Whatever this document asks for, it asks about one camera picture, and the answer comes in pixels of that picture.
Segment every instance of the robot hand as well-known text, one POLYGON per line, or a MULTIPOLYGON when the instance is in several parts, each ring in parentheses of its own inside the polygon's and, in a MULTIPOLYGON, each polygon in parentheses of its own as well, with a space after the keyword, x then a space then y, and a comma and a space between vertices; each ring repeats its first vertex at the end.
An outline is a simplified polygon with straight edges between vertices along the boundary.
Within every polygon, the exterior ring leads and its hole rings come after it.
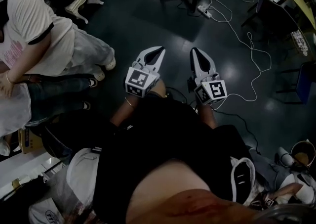
POLYGON ((166 49, 155 46, 142 51, 132 67, 129 67, 125 80, 125 91, 129 94, 144 97, 158 82, 158 73, 166 49))
POLYGON ((227 97, 225 82, 216 72, 214 61, 204 51, 196 47, 190 52, 191 82, 195 83, 194 92, 203 105, 215 103, 227 97))

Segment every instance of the black and white marker cube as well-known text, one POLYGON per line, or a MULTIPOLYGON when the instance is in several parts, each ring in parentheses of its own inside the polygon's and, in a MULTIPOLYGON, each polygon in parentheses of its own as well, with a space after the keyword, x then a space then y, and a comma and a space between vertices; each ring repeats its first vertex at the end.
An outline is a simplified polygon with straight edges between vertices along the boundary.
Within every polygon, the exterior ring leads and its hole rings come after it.
POLYGON ((144 97, 155 86, 158 79, 158 75, 129 67, 125 80, 125 90, 132 95, 144 97))
POLYGON ((227 97, 226 86, 223 80, 202 82, 196 87, 194 92, 203 105, 227 97))

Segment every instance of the power strip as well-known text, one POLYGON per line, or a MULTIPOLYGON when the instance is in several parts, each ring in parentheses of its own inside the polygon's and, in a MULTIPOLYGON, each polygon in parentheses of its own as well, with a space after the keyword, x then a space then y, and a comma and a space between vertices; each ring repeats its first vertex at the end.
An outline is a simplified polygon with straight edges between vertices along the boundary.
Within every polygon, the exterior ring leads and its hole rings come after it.
POLYGON ((207 11, 207 9, 205 9, 202 5, 198 6, 197 9, 198 9, 200 12, 202 12, 202 14, 203 14, 205 17, 211 18, 212 14, 209 13, 209 12, 207 11))

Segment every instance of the dark floor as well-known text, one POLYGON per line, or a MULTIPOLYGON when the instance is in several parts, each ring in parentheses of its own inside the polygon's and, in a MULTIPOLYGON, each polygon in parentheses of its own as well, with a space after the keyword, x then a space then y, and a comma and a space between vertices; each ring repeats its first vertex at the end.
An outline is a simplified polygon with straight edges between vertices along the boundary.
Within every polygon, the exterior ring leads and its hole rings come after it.
MULTIPOLYGON (((259 72, 251 62, 250 50, 238 42, 228 24, 217 23, 203 16, 190 17, 186 10, 177 8, 179 0, 103 1, 104 6, 89 17, 89 24, 84 29, 115 49, 117 67, 107 73, 101 87, 91 92, 95 99, 94 109, 110 117, 126 96, 122 85, 128 67, 140 51, 157 45, 164 46, 167 51, 160 69, 162 79, 167 86, 180 90, 189 102, 194 99, 187 90, 187 79, 191 76, 189 52, 195 46, 213 58, 218 72, 226 82, 228 93, 238 93, 246 99, 254 98, 250 83, 259 72)), ((242 116, 259 141, 258 150, 268 157, 273 157, 279 146, 290 150, 300 139, 313 139, 316 118, 314 98, 311 97, 307 106, 285 105, 276 98, 290 97, 274 94, 280 88, 279 83, 284 84, 276 72, 294 67, 294 64, 301 63, 301 59, 295 56, 284 61, 286 44, 270 41, 268 45, 267 42, 258 42, 262 37, 259 28, 254 30, 249 26, 243 29, 240 27, 252 3, 240 0, 220 1, 233 11, 231 24, 239 37, 248 44, 246 34, 251 31, 255 47, 271 54, 273 66, 254 82, 257 101, 245 102, 237 96, 230 96, 219 111, 242 116)), ((218 3, 214 5, 229 15, 218 3)), ((261 68, 268 67, 269 59, 266 55, 255 52, 254 57, 261 68)), ((222 114, 215 116, 219 124, 235 125, 244 141, 255 145, 253 136, 246 131, 242 120, 222 114)))

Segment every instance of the sleeve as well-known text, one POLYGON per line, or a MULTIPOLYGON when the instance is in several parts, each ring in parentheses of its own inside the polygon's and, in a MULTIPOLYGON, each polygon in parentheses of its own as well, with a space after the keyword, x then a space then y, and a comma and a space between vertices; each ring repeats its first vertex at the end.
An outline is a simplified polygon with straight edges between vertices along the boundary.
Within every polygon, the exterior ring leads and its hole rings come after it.
POLYGON ((303 183, 303 187, 297 192, 295 196, 304 204, 312 204, 314 201, 315 193, 313 188, 303 183))
POLYGON ((9 3, 9 17, 26 43, 40 42, 54 27, 43 0, 9 0, 9 3))

